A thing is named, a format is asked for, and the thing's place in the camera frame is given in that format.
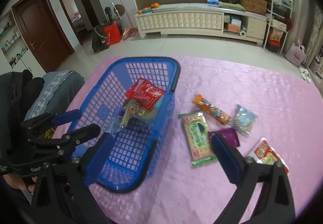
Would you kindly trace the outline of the left hand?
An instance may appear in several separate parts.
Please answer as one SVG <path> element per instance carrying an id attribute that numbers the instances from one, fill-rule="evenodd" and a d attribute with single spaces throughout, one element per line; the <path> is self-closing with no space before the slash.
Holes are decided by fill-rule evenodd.
<path id="1" fill-rule="evenodd" d="M 37 176 L 33 177 L 32 180 L 33 180 L 34 184 L 30 184 L 28 186 L 26 186 L 26 184 L 22 180 L 22 178 L 20 176 L 18 176 L 16 173 L 10 173 L 10 174 L 3 175 L 3 178 L 10 187 L 12 187 L 14 189 L 19 189 L 21 191 L 29 190 L 31 195 L 33 195 L 38 177 Z"/>

